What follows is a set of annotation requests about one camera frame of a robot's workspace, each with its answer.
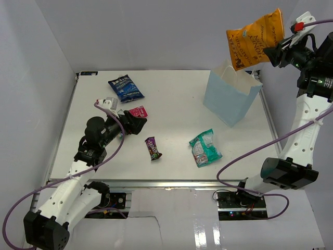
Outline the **orange chips bag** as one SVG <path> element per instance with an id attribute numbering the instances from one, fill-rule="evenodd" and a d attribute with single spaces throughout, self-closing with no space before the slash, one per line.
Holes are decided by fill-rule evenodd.
<path id="1" fill-rule="evenodd" d="M 279 8 L 241 29 L 227 30 L 233 68 L 238 71 L 269 62 L 264 49 L 275 47 L 284 35 L 283 14 Z"/>

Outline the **teal snack packet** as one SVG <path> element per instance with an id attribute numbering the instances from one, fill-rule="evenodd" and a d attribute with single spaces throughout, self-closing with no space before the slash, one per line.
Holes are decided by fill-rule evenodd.
<path id="1" fill-rule="evenodd" d="M 198 168 L 209 165 L 223 156 L 213 144 L 213 129 L 206 130 L 191 141 L 191 153 Z"/>

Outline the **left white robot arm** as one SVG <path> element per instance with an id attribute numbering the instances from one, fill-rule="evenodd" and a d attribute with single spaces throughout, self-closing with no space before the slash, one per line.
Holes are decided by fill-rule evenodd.
<path id="1" fill-rule="evenodd" d="M 122 133 L 139 134 L 146 118 L 134 117 L 128 110 L 113 116 L 92 117 L 86 123 L 66 180 L 36 212 L 24 219 L 26 241 L 40 249 L 64 249 L 76 224 L 94 207 L 110 202 L 109 188 L 101 182 L 87 181 L 95 174 L 106 155 L 106 146 Z"/>

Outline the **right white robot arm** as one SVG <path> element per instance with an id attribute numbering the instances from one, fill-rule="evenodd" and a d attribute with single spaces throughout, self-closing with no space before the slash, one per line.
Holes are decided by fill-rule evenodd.
<path id="1" fill-rule="evenodd" d="M 332 106 L 332 34 L 320 47 L 313 43 L 312 49 L 306 47 L 308 38 L 315 42 L 314 35 L 307 34 L 295 45 L 288 38 L 276 47 L 264 49 L 274 67 L 292 65 L 300 70 L 297 110 L 279 156 L 268 157 L 258 175 L 239 183 L 241 189 L 235 194 L 235 202 L 242 208 L 274 189 L 297 190 L 318 178 L 318 171 L 312 168 L 313 151 L 324 114 Z"/>

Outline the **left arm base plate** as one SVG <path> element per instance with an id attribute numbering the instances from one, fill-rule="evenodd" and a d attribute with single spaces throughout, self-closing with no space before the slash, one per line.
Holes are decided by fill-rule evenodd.
<path id="1" fill-rule="evenodd" d="M 126 203 L 126 193 L 106 193 L 101 195 L 100 203 L 93 209 L 117 208 L 124 209 Z"/>

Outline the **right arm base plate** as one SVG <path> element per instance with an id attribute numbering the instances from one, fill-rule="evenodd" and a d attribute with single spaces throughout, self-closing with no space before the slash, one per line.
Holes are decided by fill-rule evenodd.
<path id="1" fill-rule="evenodd" d="M 266 202 L 263 197 L 254 196 L 243 191 L 225 191 L 219 190 L 212 195 L 217 201 L 219 208 L 266 208 Z"/>

